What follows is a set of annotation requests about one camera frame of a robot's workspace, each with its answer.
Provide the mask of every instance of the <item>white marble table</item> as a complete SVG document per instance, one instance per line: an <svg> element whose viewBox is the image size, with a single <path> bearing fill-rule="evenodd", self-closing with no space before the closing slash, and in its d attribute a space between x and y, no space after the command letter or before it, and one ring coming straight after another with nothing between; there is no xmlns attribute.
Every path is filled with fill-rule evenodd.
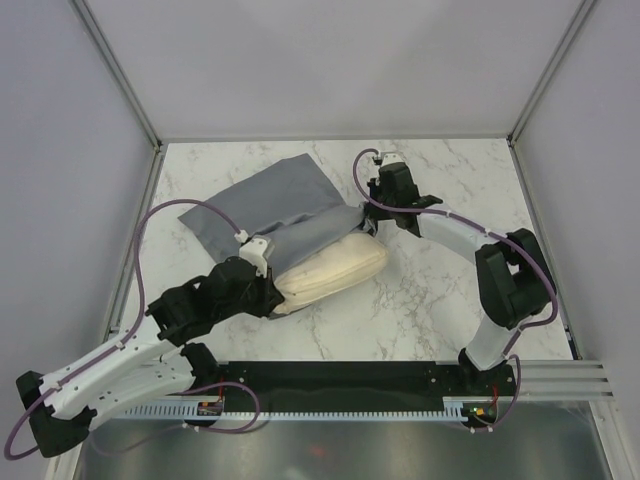
<svg viewBox="0 0 640 480"><path fill-rule="evenodd" d="M345 201L357 205L362 199L351 179L351 165L366 147L401 151L422 194L441 197L486 226L531 228L504 140L172 144L153 204L174 198L206 200L281 158L309 153ZM370 167L361 170L366 180ZM167 288L207 274L214 265L177 220L189 208L166 209L148 225L141 249L147 303ZM481 318L475 268L394 225L383 225L378 239L391 255L375 278L286 318L238 315L202 341L219 360L456 359ZM134 321L137 308L132 287L123 328ZM528 330L514 351L523 359L571 358L560 320Z"/></svg>

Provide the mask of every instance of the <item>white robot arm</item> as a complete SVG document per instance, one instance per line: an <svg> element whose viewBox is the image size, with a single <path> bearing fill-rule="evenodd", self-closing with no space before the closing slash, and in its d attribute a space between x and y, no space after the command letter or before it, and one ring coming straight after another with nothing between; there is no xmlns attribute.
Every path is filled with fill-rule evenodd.
<svg viewBox="0 0 640 480"><path fill-rule="evenodd" d="M373 153L380 167L379 176L367 183L369 194L357 179L357 163L364 153ZM459 356L470 381L486 378L485 372L505 361L522 329L531 325L533 315L550 301L557 309L556 287L531 231L489 230L437 197L420 196L409 167L396 154L365 150L356 159L353 173L356 186L369 200L365 211L373 223L394 220L399 228L435 241L476 266L485 314L473 340ZM542 323L554 317L552 314Z"/></svg>
<svg viewBox="0 0 640 480"><path fill-rule="evenodd" d="M492 383L492 375L504 373L505 355L523 325L555 298L549 269L533 233L489 232L442 200L420 196L407 165L390 158L377 155L379 177L368 183L368 195L357 183L369 200L365 216L374 224L394 220L399 228L475 264L486 313L475 337L460 352L459 363L461 382L469 392L477 391L476 386ZM201 204L175 200L163 206L175 203ZM27 372L18 378L26 409L23 420L29 419L44 457L75 447L92 430L135 405L220 380L211 352L191 342L238 313L267 316L284 300L267 264L269 240L256 236L247 242L246 232L241 233L237 238L245 243L238 256L216 265L208 276L164 292L131 330L60 370L46 375ZM16 431L5 446L9 459L20 458L10 453Z"/></svg>

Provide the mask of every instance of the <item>beige cushion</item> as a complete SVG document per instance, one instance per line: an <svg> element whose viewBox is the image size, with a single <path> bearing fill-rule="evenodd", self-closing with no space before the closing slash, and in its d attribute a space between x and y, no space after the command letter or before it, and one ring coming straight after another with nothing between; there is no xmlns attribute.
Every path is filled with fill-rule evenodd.
<svg viewBox="0 0 640 480"><path fill-rule="evenodd" d="M288 314L345 288L373 277L388 260L384 245L366 233L350 233L299 265L276 281L285 301L274 313Z"/></svg>

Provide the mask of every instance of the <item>gray wall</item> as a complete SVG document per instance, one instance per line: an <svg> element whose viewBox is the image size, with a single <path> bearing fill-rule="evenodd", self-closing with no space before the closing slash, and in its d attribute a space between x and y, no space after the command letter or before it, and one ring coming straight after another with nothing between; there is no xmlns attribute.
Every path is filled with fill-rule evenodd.
<svg viewBox="0 0 640 480"><path fill-rule="evenodd" d="M26 370L98 342L151 147L65 0L0 2L0 436ZM16 450L33 445L30 433ZM46 463L0 461L0 478Z"/></svg>
<svg viewBox="0 0 640 480"><path fill-rule="evenodd" d="M579 0L88 0L161 137L507 134Z"/></svg>
<svg viewBox="0 0 640 480"><path fill-rule="evenodd" d="M640 453L640 2L600 2L520 152L571 325Z"/></svg>

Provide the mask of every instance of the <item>gray cloth bag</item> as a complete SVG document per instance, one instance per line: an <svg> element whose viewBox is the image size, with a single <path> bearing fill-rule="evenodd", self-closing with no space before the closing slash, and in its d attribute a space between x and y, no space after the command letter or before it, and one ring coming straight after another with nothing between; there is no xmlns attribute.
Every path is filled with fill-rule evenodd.
<svg viewBox="0 0 640 480"><path fill-rule="evenodd" d="M347 206L308 154L280 160L207 203L222 209L249 235L271 239L274 277L361 230L364 219L362 208ZM240 244L215 213L194 207L179 219L216 262L238 254Z"/></svg>

